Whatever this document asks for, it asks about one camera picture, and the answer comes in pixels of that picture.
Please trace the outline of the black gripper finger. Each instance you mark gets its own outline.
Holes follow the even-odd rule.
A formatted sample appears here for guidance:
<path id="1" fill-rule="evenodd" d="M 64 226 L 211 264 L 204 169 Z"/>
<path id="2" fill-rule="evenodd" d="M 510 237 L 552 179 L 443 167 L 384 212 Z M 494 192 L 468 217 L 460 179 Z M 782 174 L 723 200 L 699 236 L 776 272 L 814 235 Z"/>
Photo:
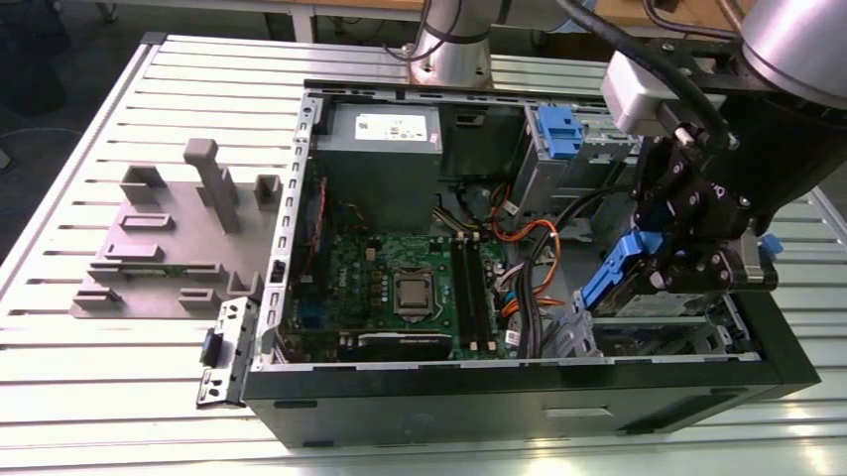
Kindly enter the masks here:
<path id="1" fill-rule="evenodd" d="M 778 285 L 774 266 L 779 240 L 746 231 L 718 248 L 676 255 L 666 268 L 664 290 L 674 294 L 770 292 Z"/>
<path id="2" fill-rule="evenodd" d="M 631 190 L 635 202 L 631 227 L 646 235 L 662 236 L 662 243 L 650 247 L 650 253 L 658 253 L 660 258 L 703 255 L 694 239 L 703 203 L 696 186 L 702 159 L 696 141 L 684 144 L 670 137 L 642 140 Z"/>

